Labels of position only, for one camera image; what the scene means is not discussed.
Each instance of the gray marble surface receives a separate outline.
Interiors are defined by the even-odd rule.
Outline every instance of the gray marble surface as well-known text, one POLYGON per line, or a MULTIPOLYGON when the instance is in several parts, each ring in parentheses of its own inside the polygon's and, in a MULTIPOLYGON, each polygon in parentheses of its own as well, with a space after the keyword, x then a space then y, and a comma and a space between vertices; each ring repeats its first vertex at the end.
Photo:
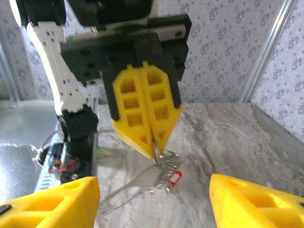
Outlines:
MULTIPOLYGON (((101 198, 153 164, 120 141, 106 105, 99 109, 97 156, 101 198)), ((214 228, 209 181, 222 173, 304 197, 304 145, 250 104, 185 104, 166 149, 178 153, 184 203, 164 189, 145 193, 114 212, 97 214, 96 227, 214 228)), ((123 202, 127 194, 120 195, 123 202)))

